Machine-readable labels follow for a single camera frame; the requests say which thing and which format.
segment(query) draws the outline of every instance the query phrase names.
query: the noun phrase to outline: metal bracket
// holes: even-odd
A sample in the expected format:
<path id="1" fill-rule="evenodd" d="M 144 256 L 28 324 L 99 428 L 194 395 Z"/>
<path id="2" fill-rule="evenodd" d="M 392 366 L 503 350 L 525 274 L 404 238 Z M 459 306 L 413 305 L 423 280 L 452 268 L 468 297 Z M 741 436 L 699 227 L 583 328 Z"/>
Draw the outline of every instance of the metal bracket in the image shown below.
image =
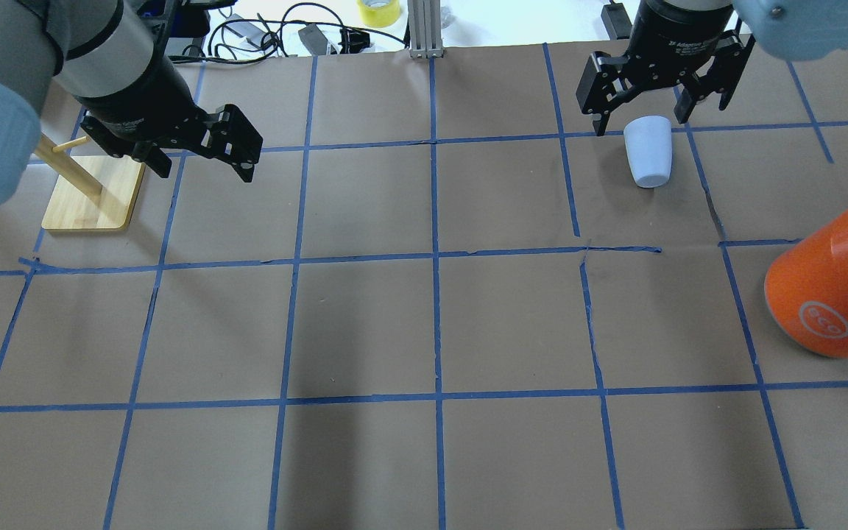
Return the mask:
<path id="1" fill-rule="evenodd" d="M 440 0 L 408 0 L 411 58 L 444 57 L 440 36 Z"/>

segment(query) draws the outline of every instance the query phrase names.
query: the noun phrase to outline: orange cylinder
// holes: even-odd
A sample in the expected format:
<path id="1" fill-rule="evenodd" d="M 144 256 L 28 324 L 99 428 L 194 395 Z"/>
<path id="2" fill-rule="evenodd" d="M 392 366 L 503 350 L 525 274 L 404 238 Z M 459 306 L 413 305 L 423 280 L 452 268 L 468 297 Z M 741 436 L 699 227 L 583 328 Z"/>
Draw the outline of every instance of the orange cylinder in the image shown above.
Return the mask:
<path id="1" fill-rule="evenodd" d="M 799 345 L 848 358 L 848 211 L 775 259 L 764 293 L 775 321 Z"/>

